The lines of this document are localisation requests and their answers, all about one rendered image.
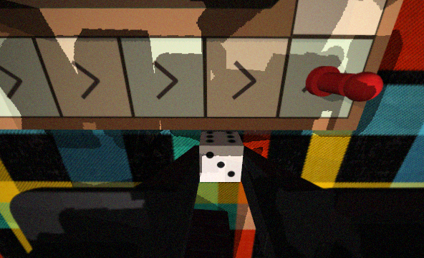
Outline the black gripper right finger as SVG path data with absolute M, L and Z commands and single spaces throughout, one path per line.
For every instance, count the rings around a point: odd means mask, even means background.
M 241 182 L 265 258 L 328 258 L 347 224 L 424 223 L 424 187 L 322 188 L 246 146 Z

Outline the grey die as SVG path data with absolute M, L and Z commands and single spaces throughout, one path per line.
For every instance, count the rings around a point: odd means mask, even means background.
M 201 130 L 200 182 L 241 182 L 243 154 L 237 130 Z

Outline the red game pawn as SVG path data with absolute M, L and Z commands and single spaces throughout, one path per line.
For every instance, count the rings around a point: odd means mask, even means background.
M 306 88 L 320 97 L 333 93 L 362 102 L 376 97 L 383 88 L 383 81 L 374 72 L 343 73 L 333 66 L 320 66 L 309 73 Z

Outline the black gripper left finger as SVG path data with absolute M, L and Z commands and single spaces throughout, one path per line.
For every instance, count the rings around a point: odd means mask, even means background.
M 30 246 L 131 242 L 141 258 L 184 258 L 200 180 L 199 145 L 133 188 L 38 187 L 10 212 Z

